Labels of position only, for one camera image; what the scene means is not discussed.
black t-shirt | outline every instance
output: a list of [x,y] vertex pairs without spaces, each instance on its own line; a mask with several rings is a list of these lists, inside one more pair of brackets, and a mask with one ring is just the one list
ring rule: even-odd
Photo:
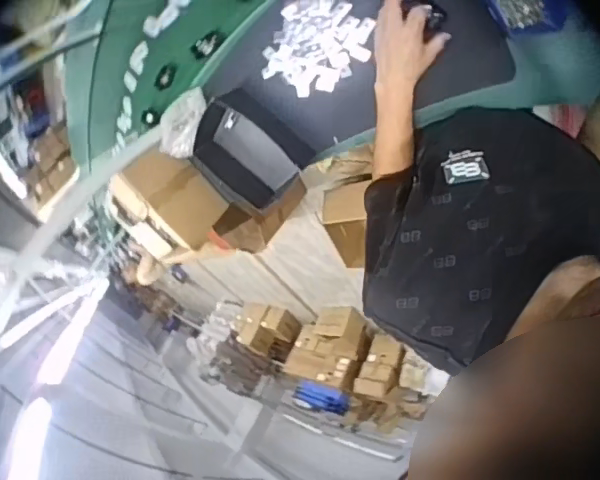
[[600,261],[600,162],[527,112],[484,109],[418,131],[415,158],[367,190],[364,309],[457,374],[557,265]]

plastic bag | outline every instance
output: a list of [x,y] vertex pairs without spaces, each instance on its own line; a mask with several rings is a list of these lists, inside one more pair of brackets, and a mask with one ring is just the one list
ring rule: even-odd
[[198,125],[206,108],[202,89],[194,88],[180,95],[160,119],[160,150],[176,158],[193,155]]

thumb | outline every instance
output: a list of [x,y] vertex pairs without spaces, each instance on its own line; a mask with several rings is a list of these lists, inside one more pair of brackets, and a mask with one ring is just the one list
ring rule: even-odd
[[440,55],[440,52],[444,50],[447,42],[451,40],[451,35],[448,33],[439,33],[435,37],[433,37],[426,46],[426,57],[428,60],[428,64],[431,65],[436,57]]

dark tabletop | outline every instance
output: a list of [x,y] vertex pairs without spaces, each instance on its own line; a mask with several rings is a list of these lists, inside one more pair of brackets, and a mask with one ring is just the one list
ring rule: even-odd
[[[352,0],[352,15],[376,18],[382,0]],[[509,82],[515,64],[504,35],[491,19],[484,0],[438,0],[448,13],[444,30],[452,35],[445,52],[420,81],[416,109],[450,97]],[[353,76],[342,79],[334,92],[312,90],[309,98],[297,98],[293,86],[281,76],[263,80],[267,60],[262,51],[282,28],[277,6],[265,13],[225,59],[205,86],[211,97],[242,86],[264,107],[285,122],[316,151],[375,126],[373,61],[352,59]],[[366,48],[373,49],[373,39]]]

pile of white pieces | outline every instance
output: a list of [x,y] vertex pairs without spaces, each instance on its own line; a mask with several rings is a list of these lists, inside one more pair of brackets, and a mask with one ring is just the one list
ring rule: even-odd
[[349,15],[353,5],[334,0],[294,0],[282,9],[284,25],[275,32],[274,46],[263,53],[269,64],[262,70],[267,80],[276,74],[296,88],[299,98],[311,95],[311,87],[333,92],[340,79],[353,75],[351,59],[368,62],[364,47],[376,21]]

